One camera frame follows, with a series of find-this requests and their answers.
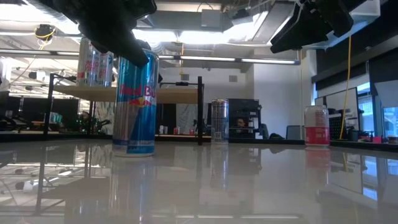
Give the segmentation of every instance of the silver can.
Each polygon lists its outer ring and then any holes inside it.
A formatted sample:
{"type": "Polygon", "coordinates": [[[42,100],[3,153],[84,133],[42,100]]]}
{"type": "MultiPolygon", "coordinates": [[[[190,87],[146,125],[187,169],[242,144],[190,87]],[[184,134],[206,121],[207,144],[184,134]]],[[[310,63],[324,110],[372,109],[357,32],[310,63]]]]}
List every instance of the silver can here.
{"type": "Polygon", "coordinates": [[[79,62],[76,85],[96,86],[100,71],[100,52],[95,49],[86,37],[80,40],[79,62]]]}
{"type": "Polygon", "coordinates": [[[229,137],[229,102],[211,101],[211,143],[227,144],[229,137]]]}
{"type": "Polygon", "coordinates": [[[113,54],[108,52],[99,56],[98,86],[112,86],[113,54]]]}

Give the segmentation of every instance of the wooden shelf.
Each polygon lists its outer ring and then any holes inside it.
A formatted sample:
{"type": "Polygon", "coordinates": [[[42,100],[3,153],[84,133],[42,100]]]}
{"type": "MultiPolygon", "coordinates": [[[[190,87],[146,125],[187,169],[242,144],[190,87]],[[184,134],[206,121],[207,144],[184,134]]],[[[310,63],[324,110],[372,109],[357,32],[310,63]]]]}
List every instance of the wooden shelf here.
{"type": "Polygon", "coordinates": [[[116,87],[54,86],[54,91],[89,101],[114,102],[116,99],[116,87]]]}
{"type": "MultiPolygon", "coordinates": [[[[54,86],[54,91],[89,101],[114,102],[116,99],[116,87],[54,86]]],[[[197,102],[197,89],[157,89],[157,103],[197,104],[197,102]]]]}

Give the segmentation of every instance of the air vent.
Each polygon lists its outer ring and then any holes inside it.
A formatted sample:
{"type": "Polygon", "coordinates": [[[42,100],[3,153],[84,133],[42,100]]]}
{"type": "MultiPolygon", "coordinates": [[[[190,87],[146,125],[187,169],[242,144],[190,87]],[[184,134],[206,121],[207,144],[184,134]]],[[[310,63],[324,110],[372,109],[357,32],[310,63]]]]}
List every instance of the air vent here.
{"type": "Polygon", "coordinates": [[[238,82],[238,76],[230,75],[229,76],[229,82],[238,82]]]}
{"type": "Polygon", "coordinates": [[[189,81],[189,74],[181,74],[181,81],[189,81]]]}

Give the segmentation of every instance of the table surface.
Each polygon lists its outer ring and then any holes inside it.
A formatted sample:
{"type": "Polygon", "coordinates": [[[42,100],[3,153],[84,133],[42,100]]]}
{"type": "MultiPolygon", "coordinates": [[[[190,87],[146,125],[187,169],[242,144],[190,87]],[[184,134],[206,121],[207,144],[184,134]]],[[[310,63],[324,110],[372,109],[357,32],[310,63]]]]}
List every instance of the table surface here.
{"type": "Polygon", "coordinates": [[[397,153],[156,142],[154,156],[125,158],[112,147],[0,144],[0,200],[13,211],[1,223],[396,223],[397,153]]]}

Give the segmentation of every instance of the aluminum can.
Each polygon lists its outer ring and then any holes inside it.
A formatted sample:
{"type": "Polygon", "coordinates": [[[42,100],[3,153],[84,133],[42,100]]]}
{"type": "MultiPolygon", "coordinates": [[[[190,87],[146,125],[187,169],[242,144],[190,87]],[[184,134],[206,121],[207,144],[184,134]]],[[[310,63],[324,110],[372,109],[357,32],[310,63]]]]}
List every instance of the aluminum can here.
{"type": "Polygon", "coordinates": [[[112,86],[113,54],[108,52],[99,56],[98,86],[112,86]]]}
{"type": "Polygon", "coordinates": [[[79,62],[76,76],[78,86],[96,86],[100,72],[100,52],[86,37],[80,40],[79,62]]]}
{"type": "Polygon", "coordinates": [[[229,138],[229,101],[211,101],[211,143],[227,144],[229,138]]]}
{"type": "Polygon", "coordinates": [[[308,106],[305,109],[305,144],[329,146],[329,112],[326,106],[308,106]]]}
{"type": "Polygon", "coordinates": [[[163,134],[163,131],[164,131],[164,126],[160,125],[159,126],[159,134],[163,134]]]}
{"type": "Polygon", "coordinates": [[[117,156],[150,156],[155,149],[156,87],[159,58],[144,50],[149,62],[139,68],[119,59],[119,78],[113,126],[117,156]]]}

